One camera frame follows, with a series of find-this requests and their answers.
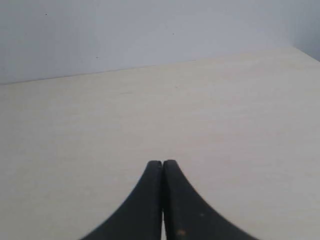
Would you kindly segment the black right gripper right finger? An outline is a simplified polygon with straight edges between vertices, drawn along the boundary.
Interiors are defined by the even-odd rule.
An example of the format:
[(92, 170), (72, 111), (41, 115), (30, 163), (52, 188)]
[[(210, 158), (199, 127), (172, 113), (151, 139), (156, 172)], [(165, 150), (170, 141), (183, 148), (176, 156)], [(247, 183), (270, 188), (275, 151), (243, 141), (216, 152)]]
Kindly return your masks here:
[(245, 240), (247, 233), (195, 191), (175, 160), (163, 162), (163, 213), (168, 240)]

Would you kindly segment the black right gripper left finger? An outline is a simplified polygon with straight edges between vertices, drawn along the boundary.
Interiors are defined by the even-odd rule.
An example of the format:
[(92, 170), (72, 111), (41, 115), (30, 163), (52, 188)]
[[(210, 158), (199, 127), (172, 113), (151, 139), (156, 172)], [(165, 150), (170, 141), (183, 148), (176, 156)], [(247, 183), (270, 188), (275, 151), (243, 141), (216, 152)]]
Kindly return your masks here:
[(126, 200), (83, 239), (160, 240), (162, 220), (162, 162), (151, 160)]

